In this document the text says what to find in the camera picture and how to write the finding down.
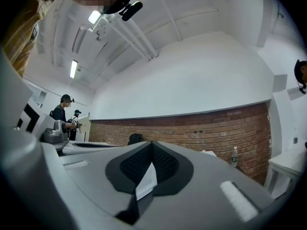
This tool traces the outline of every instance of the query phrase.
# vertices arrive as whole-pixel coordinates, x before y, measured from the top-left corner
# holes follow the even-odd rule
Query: fluorescent light
[[[95,24],[100,16],[101,14],[97,10],[94,10],[90,17],[88,17],[88,21],[92,24]]]
[[[72,63],[71,63],[71,78],[72,79],[75,78],[75,73],[76,73],[77,65],[78,65],[78,62],[73,60]]]

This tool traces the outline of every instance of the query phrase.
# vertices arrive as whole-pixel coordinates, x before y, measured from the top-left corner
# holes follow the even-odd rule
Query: yellow plaid shirt
[[[22,77],[42,20],[54,0],[29,0],[14,18],[2,41],[4,52]]]

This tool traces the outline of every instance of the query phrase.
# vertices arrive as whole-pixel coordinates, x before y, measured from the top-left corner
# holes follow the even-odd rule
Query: desk
[[[305,141],[299,141],[294,147],[282,154],[271,158],[269,164],[272,167],[272,177],[264,185],[271,194],[273,192],[278,173],[281,173],[294,182],[298,182],[301,178],[307,160],[307,149],[305,148]]]

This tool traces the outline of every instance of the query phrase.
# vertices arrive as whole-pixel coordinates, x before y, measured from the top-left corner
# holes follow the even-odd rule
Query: man
[[[294,75],[298,83],[302,84],[303,86],[300,87],[299,85],[299,90],[303,93],[306,94],[306,89],[307,87],[307,61],[299,61],[297,60],[295,67],[294,67]]]
[[[75,110],[75,114],[71,117],[70,120],[68,120],[69,123],[72,123],[73,125],[75,125],[76,127],[80,127],[81,124],[79,124],[78,122],[78,117],[82,112],[80,112],[79,110]],[[70,136],[69,136],[69,140],[76,140],[76,134],[77,134],[77,128],[72,128],[70,129]]]
[[[66,128],[77,128],[78,125],[75,125],[73,123],[67,123],[66,122],[66,116],[65,116],[65,107],[70,107],[71,102],[74,102],[74,100],[71,100],[71,97],[68,94],[65,94],[61,98],[60,104],[50,113],[53,119],[55,120],[62,120],[66,123]]]
[[[99,9],[110,6],[116,0],[73,0],[74,2]],[[22,77],[30,52],[35,46],[38,23],[42,20],[54,0],[29,0],[15,17],[2,41],[4,52],[15,70]]]

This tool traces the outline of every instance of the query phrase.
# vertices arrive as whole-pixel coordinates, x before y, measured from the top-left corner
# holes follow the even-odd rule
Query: ceiling pipe
[[[142,32],[142,30],[138,27],[138,25],[132,20],[128,20],[130,25],[136,30],[136,32],[141,36],[142,40],[145,42],[147,47],[150,49],[154,57],[158,57],[157,51],[154,49],[153,45],[149,42],[148,38],[145,36],[145,34]]]
[[[148,54],[147,50],[144,48],[144,46],[139,42],[137,37],[133,35],[133,33],[128,29],[128,27],[125,26],[125,24],[121,21],[121,18],[116,19],[116,22],[119,24],[119,26],[133,39],[133,41],[140,47],[140,49],[143,51],[143,53],[146,55],[146,57],[151,60],[152,57]]]
[[[164,0],[160,0],[160,1],[161,1],[162,5],[164,6],[164,8],[165,8],[165,10],[166,10],[166,12],[167,12],[169,18],[171,19],[171,22],[173,23],[173,26],[174,26],[175,31],[176,31],[176,33],[177,33],[178,40],[181,42],[181,41],[182,41],[182,37],[181,37],[181,35],[180,35],[180,32],[179,32],[179,30],[178,30],[177,24],[176,24],[176,22],[175,22],[175,20],[174,20],[174,18],[173,18],[173,16],[172,16],[171,11],[169,10],[169,8],[168,8],[168,6],[166,5],[166,3],[164,2]]]
[[[120,35],[123,39],[127,41],[142,57],[147,58],[146,55],[141,52],[119,29],[117,29],[110,21],[108,21],[105,17],[101,17],[101,20],[104,20],[111,28]]]

